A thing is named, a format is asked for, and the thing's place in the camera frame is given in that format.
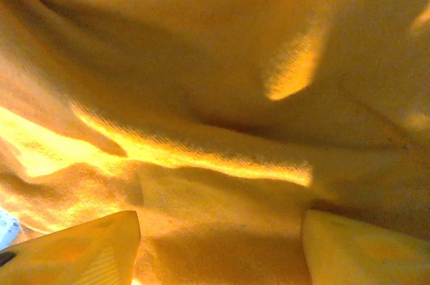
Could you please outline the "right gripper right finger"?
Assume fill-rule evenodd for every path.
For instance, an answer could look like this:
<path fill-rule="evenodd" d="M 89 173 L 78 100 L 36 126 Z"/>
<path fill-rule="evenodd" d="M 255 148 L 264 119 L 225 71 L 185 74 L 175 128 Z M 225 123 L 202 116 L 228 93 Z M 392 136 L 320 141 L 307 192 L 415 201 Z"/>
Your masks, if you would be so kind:
<path fill-rule="evenodd" d="M 430 241 L 307 210 L 302 244 L 312 285 L 430 285 Z"/>

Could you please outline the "yellow t-shirt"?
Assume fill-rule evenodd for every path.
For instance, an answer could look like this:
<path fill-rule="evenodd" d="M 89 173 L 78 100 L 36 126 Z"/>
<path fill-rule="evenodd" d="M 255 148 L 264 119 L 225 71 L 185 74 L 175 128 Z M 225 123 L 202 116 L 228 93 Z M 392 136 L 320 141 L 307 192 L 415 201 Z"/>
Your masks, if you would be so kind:
<path fill-rule="evenodd" d="M 0 206 L 134 210 L 142 285 L 310 285 L 308 209 L 430 240 L 430 0 L 0 0 Z"/>

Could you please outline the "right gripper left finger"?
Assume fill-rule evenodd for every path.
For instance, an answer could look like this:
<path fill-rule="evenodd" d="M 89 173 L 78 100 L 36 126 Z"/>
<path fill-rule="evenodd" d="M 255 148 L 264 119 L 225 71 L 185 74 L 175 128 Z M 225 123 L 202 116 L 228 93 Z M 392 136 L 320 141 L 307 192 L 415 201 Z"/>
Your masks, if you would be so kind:
<path fill-rule="evenodd" d="M 140 244 L 126 210 L 0 251 L 0 285 L 133 285 Z"/>

